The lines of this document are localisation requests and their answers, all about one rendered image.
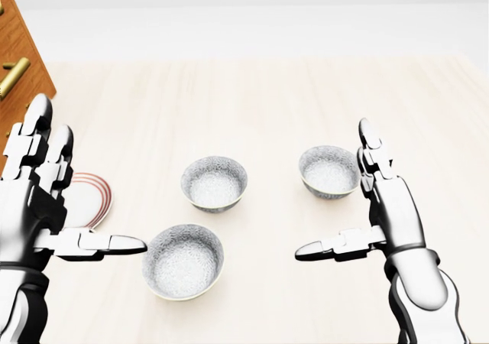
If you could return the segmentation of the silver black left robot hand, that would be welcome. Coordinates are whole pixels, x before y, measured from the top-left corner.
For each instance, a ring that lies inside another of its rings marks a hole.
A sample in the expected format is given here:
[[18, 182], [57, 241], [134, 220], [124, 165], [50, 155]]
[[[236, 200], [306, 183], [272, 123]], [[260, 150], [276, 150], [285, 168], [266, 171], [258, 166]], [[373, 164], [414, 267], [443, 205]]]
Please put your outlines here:
[[67, 125], [52, 134], [52, 117], [50, 99], [38, 94], [23, 122], [12, 126], [0, 176], [0, 263], [43, 270], [51, 256], [101, 261], [147, 251], [135, 237], [65, 228], [74, 137]]

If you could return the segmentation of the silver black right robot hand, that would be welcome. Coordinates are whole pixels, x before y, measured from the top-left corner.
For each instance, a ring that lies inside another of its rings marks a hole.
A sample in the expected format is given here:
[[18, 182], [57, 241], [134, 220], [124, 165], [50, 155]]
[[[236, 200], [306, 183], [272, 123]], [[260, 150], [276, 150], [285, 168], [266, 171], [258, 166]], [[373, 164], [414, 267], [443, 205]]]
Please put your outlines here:
[[334, 237], [304, 245], [295, 252], [297, 261], [349, 261], [366, 258], [375, 249], [390, 256], [426, 246], [416, 204], [405, 180], [395, 174], [387, 146], [366, 118], [360, 120], [358, 133], [360, 185], [364, 197], [370, 200], [371, 227], [347, 229]]

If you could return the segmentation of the patterned grey bowl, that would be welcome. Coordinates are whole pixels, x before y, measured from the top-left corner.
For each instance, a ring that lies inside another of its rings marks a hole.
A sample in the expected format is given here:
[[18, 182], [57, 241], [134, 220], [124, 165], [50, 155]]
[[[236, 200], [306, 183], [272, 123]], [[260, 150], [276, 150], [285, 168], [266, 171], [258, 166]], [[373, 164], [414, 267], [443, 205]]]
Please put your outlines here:
[[209, 156], [192, 162], [180, 178], [185, 197], [199, 210], [222, 213], [243, 197], [248, 174], [237, 161], [223, 156]]
[[318, 198], [341, 199], [360, 183], [356, 156], [340, 147], [312, 147], [302, 153], [298, 166], [304, 186]]
[[172, 301], [203, 295], [219, 279], [225, 262], [219, 237], [204, 226], [172, 226], [147, 246], [142, 276], [159, 297]]

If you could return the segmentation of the white plate with red rings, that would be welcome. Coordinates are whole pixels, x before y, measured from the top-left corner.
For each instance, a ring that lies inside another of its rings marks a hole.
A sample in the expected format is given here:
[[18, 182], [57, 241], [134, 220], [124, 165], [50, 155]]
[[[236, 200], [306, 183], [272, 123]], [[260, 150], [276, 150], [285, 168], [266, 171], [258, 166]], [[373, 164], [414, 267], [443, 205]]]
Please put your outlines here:
[[75, 173], [63, 191], [67, 214], [64, 228], [95, 228], [112, 206], [112, 189], [102, 177]]

